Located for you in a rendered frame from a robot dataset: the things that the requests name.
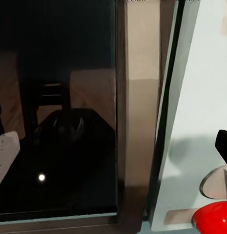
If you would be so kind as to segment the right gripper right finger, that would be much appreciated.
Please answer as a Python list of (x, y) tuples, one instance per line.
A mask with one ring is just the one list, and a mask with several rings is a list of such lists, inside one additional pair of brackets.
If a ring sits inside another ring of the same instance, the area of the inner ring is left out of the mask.
[(227, 163), (227, 131), (220, 129), (216, 137), (215, 147)]

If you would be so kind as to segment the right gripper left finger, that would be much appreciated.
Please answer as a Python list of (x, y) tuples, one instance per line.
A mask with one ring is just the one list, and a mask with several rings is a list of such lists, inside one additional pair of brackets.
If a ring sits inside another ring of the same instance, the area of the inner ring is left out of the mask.
[(21, 139), (16, 130), (0, 134), (0, 182), (21, 149)]

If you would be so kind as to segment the microwave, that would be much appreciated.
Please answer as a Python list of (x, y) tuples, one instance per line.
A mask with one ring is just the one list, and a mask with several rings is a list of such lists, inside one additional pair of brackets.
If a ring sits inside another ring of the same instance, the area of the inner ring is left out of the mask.
[(227, 234), (227, 0), (0, 0), (0, 234)]

